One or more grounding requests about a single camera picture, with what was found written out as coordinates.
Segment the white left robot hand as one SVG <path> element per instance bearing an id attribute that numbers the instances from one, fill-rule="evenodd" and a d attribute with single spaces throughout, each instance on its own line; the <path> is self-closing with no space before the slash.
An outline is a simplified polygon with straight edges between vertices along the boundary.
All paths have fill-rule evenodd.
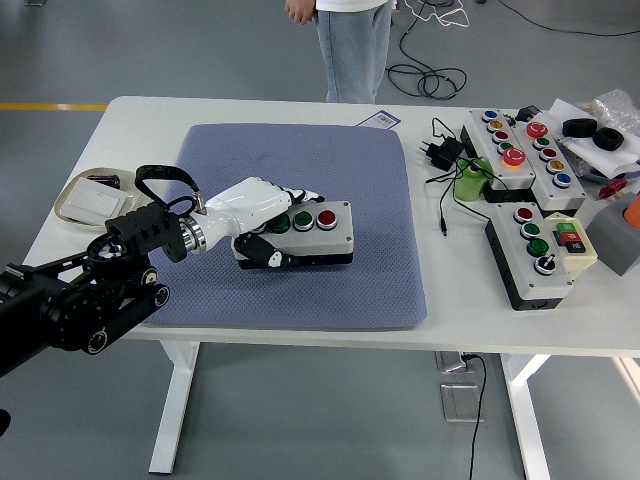
<path id="1" fill-rule="evenodd" d="M 209 199 L 203 214 L 192 215 L 203 235 L 197 245 L 206 252 L 230 237 L 238 253 L 260 266 L 297 266 L 296 257 L 283 253 L 254 231 L 293 205 L 323 200 L 309 190 L 280 187 L 258 177 L 248 177 Z"/>

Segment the person's right hand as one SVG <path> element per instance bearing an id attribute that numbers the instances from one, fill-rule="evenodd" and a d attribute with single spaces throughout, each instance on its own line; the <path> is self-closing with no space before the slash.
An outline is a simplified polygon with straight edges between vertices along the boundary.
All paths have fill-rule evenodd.
<path id="1" fill-rule="evenodd" d="M 285 11 L 290 20 L 297 24 L 307 24 L 314 16 L 315 0 L 286 0 Z"/>

